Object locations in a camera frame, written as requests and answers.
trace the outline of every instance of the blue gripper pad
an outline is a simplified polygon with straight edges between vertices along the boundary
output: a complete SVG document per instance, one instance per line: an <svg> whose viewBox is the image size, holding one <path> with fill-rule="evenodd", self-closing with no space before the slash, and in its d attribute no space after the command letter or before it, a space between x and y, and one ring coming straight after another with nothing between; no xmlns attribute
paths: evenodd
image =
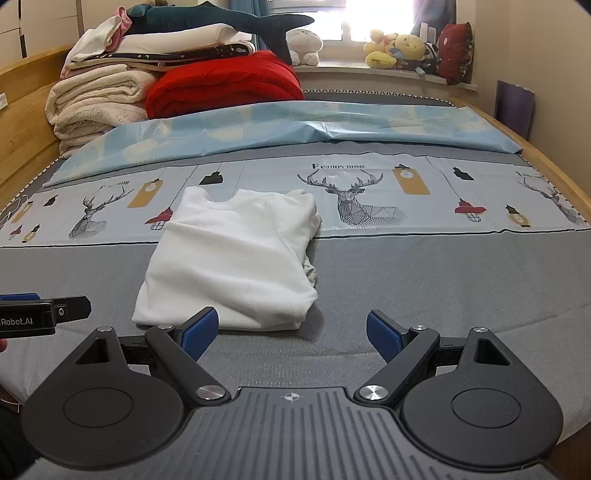
<svg viewBox="0 0 591 480"><path fill-rule="evenodd" d="M29 301L41 300L36 293L15 293L10 295L0 295L0 301Z"/></svg>
<svg viewBox="0 0 591 480"><path fill-rule="evenodd" d="M197 361L217 337L219 319L212 307L206 307L176 328L174 340Z"/></svg>
<svg viewBox="0 0 591 480"><path fill-rule="evenodd" d="M392 361L396 355L402 352L404 348L402 334L373 312L368 315L366 329L368 340L386 362Z"/></svg>

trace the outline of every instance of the triangular cutout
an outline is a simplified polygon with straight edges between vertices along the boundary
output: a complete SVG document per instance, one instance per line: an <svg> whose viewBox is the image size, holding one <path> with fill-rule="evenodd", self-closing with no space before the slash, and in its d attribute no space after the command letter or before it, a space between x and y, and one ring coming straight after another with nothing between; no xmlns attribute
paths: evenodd
<svg viewBox="0 0 591 480"><path fill-rule="evenodd" d="M104 338L97 338L89 349L76 360L76 365L105 364L108 361L107 341Z"/></svg>
<svg viewBox="0 0 591 480"><path fill-rule="evenodd" d="M475 361L477 364L502 365L504 367L510 365L505 355L488 338L478 340Z"/></svg>

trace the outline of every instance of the white stuffed animal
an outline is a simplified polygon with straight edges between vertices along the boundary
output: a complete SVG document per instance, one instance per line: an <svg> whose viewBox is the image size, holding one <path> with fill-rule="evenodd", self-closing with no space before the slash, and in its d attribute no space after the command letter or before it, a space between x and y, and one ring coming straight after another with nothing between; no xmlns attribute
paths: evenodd
<svg viewBox="0 0 591 480"><path fill-rule="evenodd" d="M310 30L296 28L287 32L287 44L290 48L291 64L316 67L318 52L322 49L322 39Z"/></svg>

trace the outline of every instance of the bed frame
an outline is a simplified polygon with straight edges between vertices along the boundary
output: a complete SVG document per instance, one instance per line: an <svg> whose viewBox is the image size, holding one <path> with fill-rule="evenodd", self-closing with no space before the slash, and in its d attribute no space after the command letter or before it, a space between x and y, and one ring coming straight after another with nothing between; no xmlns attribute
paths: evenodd
<svg viewBox="0 0 591 480"><path fill-rule="evenodd" d="M0 210L59 156L59 141L47 123L45 104L71 47L54 48L0 70L0 93L8 100L8 107L0 111ZM591 221L591 198L548 157L478 108L450 100L469 106L521 145L523 158ZM555 448L550 465L565 480L587 480L591 478L589 451L591 423Z"/></svg>

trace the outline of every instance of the shark plush toy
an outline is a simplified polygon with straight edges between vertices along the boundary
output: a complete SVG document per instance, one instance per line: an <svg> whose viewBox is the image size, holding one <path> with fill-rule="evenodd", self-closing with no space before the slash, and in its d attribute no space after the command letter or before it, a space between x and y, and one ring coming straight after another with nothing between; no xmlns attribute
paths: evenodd
<svg viewBox="0 0 591 480"><path fill-rule="evenodd" d="M129 8L127 14L133 24L126 35L178 32L225 23L237 31L258 35L265 45L288 65L291 65L291 56L285 34L314 21L306 15L296 14L257 17L217 7L210 2L195 7L154 7L140 4Z"/></svg>

